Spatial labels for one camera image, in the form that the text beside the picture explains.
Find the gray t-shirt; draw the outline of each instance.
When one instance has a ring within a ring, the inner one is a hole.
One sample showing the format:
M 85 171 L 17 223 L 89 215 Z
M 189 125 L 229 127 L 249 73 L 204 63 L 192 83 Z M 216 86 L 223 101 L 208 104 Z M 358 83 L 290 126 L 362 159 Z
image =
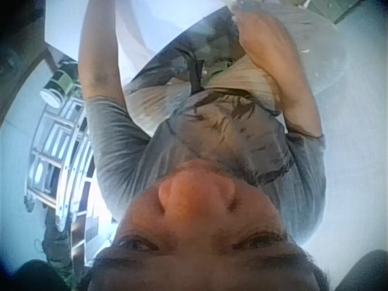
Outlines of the gray t-shirt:
M 232 169 L 267 195 L 293 239 L 306 242 L 325 205 L 324 137 L 285 133 L 253 97 L 206 90 L 189 97 L 149 137 L 109 98 L 85 102 L 98 183 L 113 217 L 191 159 Z

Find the hair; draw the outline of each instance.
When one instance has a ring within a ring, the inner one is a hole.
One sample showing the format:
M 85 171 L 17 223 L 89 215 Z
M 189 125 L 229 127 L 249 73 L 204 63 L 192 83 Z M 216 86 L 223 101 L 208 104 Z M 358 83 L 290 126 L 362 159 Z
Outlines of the hair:
M 329 277 L 314 263 L 309 254 L 306 253 L 306 256 L 311 262 L 311 272 L 318 284 L 319 291 L 330 291 Z M 118 264 L 125 263 L 120 259 L 96 259 L 93 263 L 93 267 L 89 268 L 85 275 L 81 278 L 77 291 L 87 291 L 96 273 L 103 269 L 109 269 L 111 266 L 117 266 Z

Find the eyebrow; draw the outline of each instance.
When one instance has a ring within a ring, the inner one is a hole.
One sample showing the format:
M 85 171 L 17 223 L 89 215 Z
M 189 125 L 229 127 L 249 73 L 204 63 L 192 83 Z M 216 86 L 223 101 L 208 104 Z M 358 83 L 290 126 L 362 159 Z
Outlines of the eyebrow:
M 92 270 L 94 270 L 94 272 L 98 272 L 100 270 L 120 269 L 120 268 L 138 270 L 140 269 L 141 265 L 142 264 L 139 261 L 134 261 L 127 258 L 123 258 L 123 259 L 100 258 L 100 259 L 95 259 Z
M 313 263 L 305 253 L 254 258 L 245 263 L 252 269 L 298 269 L 305 272 L 313 270 Z

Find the eye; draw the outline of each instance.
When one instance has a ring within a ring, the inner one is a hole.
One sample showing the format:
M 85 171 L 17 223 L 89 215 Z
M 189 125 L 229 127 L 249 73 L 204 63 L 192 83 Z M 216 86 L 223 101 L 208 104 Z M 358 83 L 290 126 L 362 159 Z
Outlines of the eye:
M 280 243 L 285 240 L 284 235 L 277 233 L 261 232 L 249 236 L 241 242 L 232 246 L 233 250 L 250 250 L 260 247 L 269 247 L 273 244 Z
M 123 238 L 117 243 L 117 246 L 135 252 L 151 252 L 159 250 L 159 247 L 156 244 L 138 236 Z

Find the person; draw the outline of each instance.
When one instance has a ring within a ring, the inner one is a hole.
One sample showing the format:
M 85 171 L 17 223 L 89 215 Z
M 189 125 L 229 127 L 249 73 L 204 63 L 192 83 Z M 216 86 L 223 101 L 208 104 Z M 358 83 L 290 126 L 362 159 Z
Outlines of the person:
M 83 290 L 328 290 L 300 245 L 325 205 L 325 139 L 287 30 L 234 7 L 239 41 L 281 91 L 260 102 L 200 90 L 151 138 L 128 114 L 114 0 L 90 0 L 79 78 L 101 193 L 119 227 Z

